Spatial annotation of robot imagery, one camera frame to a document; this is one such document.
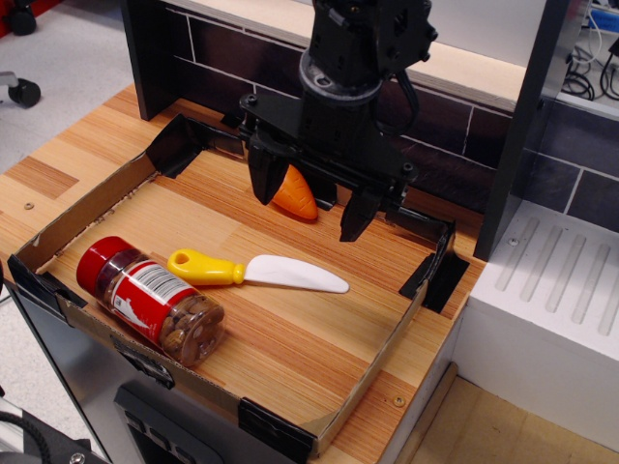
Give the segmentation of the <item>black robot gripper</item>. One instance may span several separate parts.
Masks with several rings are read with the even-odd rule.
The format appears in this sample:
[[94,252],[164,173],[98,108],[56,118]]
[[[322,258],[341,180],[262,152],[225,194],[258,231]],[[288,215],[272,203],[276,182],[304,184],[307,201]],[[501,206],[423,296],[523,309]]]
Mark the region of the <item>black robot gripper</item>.
[[355,242],[377,212],[399,207],[416,175],[412,163],[389,139],[406,132],[419,113],[419,100],[404,70],[395,72],[408,120],[398,126],[378,119],[379,77],[365,86],[343,86],[315,65],[300,69],[303,94],[247,94],[241,137],[255,197],[268,205],[279,191],[289,165],[321,181],[351,191],[340,220],[341,242]]

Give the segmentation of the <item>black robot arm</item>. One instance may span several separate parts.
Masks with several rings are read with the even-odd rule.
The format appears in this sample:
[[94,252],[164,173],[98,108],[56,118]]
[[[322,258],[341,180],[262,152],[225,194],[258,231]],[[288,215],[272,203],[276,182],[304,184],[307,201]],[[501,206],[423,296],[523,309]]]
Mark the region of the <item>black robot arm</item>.
[[289,166],[349,189],[340,221],[354,242],[379,212],[400,207],[416,170],[389,139],[409,129],[377,119],[385,81],[396,78],[411,113],[419,104],[406,75],[426,61],[437,32],[428,1],[316,1],[309,47],[299,63],[303,94],[240,99],[240,136],[255,197],[269,204]]

